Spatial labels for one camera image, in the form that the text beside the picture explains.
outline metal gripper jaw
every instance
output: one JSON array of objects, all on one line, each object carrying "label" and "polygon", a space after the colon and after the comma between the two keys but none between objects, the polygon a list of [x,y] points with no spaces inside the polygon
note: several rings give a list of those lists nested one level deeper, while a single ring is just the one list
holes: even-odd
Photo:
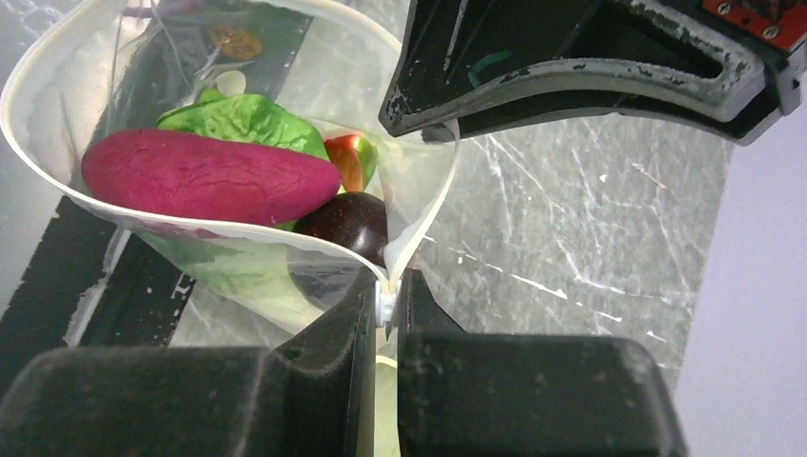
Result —
[{"label": "metal gripper jaw", "polygon": [[800,104],[805,38],[803,0],[413,0],[379,117],[445,141],[620,113],[744,145]]}]

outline gray marble countertop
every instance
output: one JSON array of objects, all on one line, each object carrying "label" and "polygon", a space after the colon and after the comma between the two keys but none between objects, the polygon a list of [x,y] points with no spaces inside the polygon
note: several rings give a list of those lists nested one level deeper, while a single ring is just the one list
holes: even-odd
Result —
[{"label": "gray marble countertop", "polygon": [[[45,1],[0,0],[4,79],[26,46],[75,4]],[[344,2],[403,37],[408,2]],[[53,200],[31,214],[30,205],[3,199],[4,252],[16,249],[24,268],[26,249],[42,232],[30,225],[39,218],[44,229],[58,195],[30,184],[32,173],[3,147],[3,189],[38,186],[28,193]],[[464,141],[416,267],[468,330],[627,336],[652,352],[673,387],[730,155],[713,135],[620,116]],[[23,234],[30,243],[15,241]],[[9,265],[4,284],[22,273]],[[288,336],[198,286],[171,343],[274,347]]]}]

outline lettuce leaf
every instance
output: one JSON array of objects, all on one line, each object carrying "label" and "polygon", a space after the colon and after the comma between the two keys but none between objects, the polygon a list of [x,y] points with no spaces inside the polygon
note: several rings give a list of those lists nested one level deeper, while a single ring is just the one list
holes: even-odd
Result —
[{"label": "lettuce leaf", "polygon": [[203,92],[200,103],[163,114],[157,128],[274,146],[328,160],[318,130],[259,94],[218,98],[213,92]]}]

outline clear plastic bag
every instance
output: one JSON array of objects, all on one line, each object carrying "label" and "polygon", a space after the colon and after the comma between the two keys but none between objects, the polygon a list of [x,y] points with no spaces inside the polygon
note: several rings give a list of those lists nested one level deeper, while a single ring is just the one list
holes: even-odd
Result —
[{"label": "clear plastic bag", "polygon": [[[76,204],[296,333],[344,296],[362,265],[394,292],[452,180],[456,142],[426,144],[417,133],[393,139],[377,120],[400,48],[330,0],[85,0],[14,69],[0,127],[20,158]],[[121,129],[153,128],[208,88],[262,94],[323,137],[351,131],[370,140],[379,164],[365,191],[385,202],[387,270],[290,231],[163,216],[89,196],[80,172],[89,146]],[[456,125],[446,128],[456,138]]]}]

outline sweet potato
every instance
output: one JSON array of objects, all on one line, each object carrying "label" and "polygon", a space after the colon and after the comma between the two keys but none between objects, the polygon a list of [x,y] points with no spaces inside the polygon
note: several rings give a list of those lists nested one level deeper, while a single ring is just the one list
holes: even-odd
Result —
[{"label": "sweet potato", "polygon": [[104,138],[81,171],[89,192],[113,205],[263,226],[309,214],[340,186],[336,167],[317,157],[163,129]]}]

